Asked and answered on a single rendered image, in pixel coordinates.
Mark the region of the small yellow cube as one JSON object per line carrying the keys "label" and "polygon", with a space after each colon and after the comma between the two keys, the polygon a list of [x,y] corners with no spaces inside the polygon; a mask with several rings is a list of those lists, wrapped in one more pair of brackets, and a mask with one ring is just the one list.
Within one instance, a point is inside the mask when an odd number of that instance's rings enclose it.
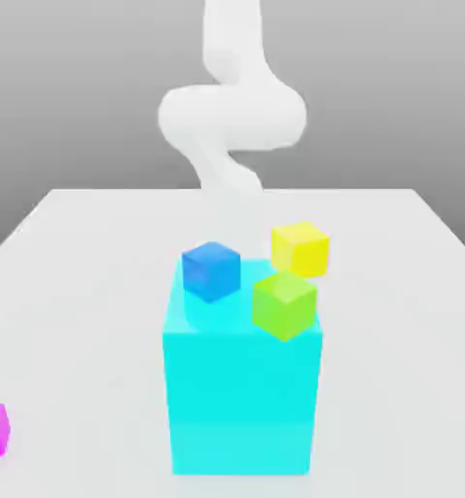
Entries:
{"label": "small yellow cube", "polygon": [[271,264],[303,278],[324,275],[328,270],[330,237],[310,222],[274,227],[271,230]]}

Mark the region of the small green cube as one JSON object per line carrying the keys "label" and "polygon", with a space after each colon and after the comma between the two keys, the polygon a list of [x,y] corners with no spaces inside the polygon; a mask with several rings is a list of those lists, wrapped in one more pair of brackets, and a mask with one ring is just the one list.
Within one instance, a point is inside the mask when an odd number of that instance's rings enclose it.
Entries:
{"label": "small green cube", "polygon": [[317,288],[288,271],[257,282],[253,289],[252,317],[274,337],[287,341],[312,327],[317,309]]}

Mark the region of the small blue cube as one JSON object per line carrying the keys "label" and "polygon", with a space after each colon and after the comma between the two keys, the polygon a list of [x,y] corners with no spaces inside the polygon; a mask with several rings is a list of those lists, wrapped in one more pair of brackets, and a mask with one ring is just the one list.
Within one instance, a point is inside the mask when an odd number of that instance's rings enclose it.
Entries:
{"label": "small blue cube", "polygon": [[216,302],[240,289],[240,254],[215,241],[182,253],[184,289],[205,302]]}

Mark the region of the large cyan box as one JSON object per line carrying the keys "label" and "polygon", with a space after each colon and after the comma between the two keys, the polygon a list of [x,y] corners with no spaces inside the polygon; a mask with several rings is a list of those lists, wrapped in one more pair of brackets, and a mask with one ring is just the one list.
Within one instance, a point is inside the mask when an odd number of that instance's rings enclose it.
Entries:
{"label": "large cyan box", "polygon": [[241,288],[213,303],[187,292],[177,267],[162,329],[176,475],[305,475],[323,332],[281,341],[253,323],[265,260],[241,264]]}

